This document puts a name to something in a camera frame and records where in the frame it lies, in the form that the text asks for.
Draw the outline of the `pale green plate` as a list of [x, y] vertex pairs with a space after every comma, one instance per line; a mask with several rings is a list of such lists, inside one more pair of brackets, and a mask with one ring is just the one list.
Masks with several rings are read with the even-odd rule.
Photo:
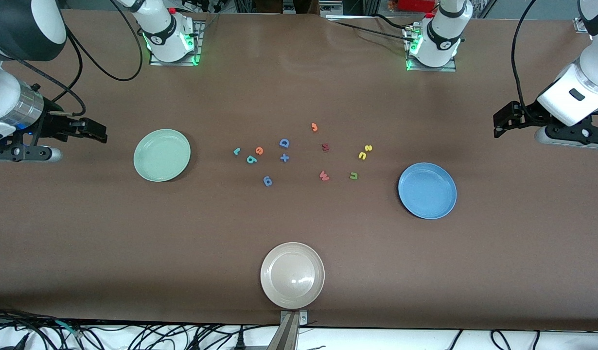
[[190, 142], [174, 129], [157, 129], [143, 137], [134, 151], [134, 168], [146, 181], [171, 181], [187, 168]]

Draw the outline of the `blue plate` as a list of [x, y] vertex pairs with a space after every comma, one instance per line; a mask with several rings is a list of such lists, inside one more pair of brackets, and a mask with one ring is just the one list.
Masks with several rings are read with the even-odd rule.
[[411, 214], [425, 220], [445, 217], [457, 203], [457, 188], [451, 175], [430, 162], [408, 166], [397, 183], [399, 199]]

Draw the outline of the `brown table cover sheet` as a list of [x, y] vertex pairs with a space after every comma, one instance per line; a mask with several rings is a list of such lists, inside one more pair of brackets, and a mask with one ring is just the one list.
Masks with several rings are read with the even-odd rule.
[[[302, 242], [324, 262], [317, 326], [598, 330], [598, 150], [493, 137], [517, 95], [515, 27], [470, 22], [455, 72], [406, 71], [398, 40], [313, 15], [222, 14], [199, 66], [129, 82], [86, 60], [74, 91], [107, 143], [43, 140], [61, 161], [0, 162], [0, 308], [273, 324], [262, 261]], [[134, 168], [157, 129], [192, 149], [171, 181]], [[399, 199], [417, 162], [456, 184], [441, 219]]]

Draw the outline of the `red box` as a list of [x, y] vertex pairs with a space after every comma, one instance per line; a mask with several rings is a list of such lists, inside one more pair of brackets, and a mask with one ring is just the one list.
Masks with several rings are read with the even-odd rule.
[[429, 13], [435, 3], [436, 0], [397, 0], [397, 9], [410, 13]]

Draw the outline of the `beige plate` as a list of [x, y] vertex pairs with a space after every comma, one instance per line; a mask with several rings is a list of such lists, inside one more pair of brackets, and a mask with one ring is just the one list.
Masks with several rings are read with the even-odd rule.
[[286, 242], [270, 250], [260, 270], [266, 297], [285, 310], [304, 309], [319, 297], [324, 286], [324, 264], [310, 246]]

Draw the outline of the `aluminium profile with bracket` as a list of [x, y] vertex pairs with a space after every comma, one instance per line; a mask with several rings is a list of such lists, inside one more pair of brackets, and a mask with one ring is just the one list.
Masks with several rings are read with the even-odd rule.
[[307, 310], [281, 311], [281, 323], [266, 350], [296, 350], [299, 329], [307, 323]]

